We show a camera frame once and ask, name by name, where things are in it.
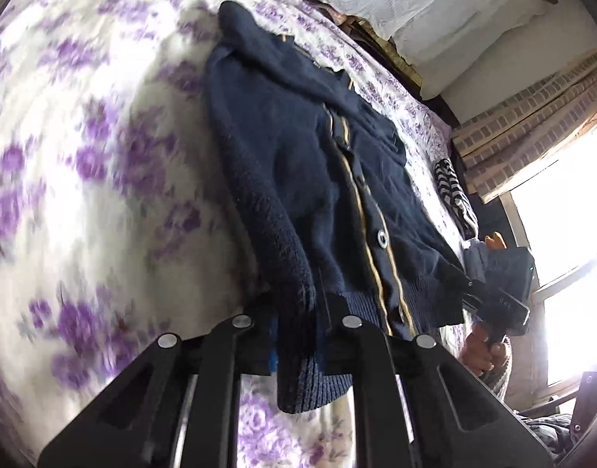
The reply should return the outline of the navy knit cardigan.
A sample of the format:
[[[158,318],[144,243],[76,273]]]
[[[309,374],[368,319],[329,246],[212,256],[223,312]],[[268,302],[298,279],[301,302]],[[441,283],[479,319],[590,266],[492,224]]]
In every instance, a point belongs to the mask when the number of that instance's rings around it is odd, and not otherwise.
[[[276,319],[277,404],[344,395],[323,369],[325,310],[410,339],[462,322],[469,280],[425,213],[395,125],[241,5],[218,11],[205,97],[232,198]]]

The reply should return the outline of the striped black white garment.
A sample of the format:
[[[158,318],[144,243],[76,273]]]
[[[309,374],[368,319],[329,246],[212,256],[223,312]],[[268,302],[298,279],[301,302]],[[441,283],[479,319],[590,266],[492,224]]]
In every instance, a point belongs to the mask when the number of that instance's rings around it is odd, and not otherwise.
[[[476,239],[478,219],[449,158],[443,158],[434,164],[434,179],[438,195],[457,225],[462,238]]]

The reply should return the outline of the brick pattern curtain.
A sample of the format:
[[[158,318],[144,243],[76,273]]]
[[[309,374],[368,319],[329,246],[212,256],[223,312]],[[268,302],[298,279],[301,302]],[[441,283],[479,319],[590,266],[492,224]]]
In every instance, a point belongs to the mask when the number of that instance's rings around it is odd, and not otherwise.
[[[489,203],[597,125],[597,50],[456,128],[469,191]]]

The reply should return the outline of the purple floral bed sheet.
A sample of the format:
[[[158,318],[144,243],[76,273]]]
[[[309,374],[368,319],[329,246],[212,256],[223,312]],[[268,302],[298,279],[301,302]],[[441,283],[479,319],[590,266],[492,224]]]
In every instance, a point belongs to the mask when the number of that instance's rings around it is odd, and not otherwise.
[[[41,450],[160,333],[238,312],[257,267],[205,119],[226,0],[11,0],[0,15],[0,434]],[[293,37],[397,126],[432,178],[447,126],[300,0],[234,0]]]

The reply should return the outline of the brown patterned headboard bedding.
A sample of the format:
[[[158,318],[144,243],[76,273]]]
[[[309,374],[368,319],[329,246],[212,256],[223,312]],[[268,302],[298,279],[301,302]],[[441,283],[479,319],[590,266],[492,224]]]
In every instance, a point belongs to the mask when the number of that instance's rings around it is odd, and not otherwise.
[[[368,21],[363,18],[341,14],[329,4],[319,0],[305,0],[305,2],[332,21],[371,57],[374,57],[417,100],[422,100],[420,95],[422,78],[398,54],[392,40],[380,38]]]

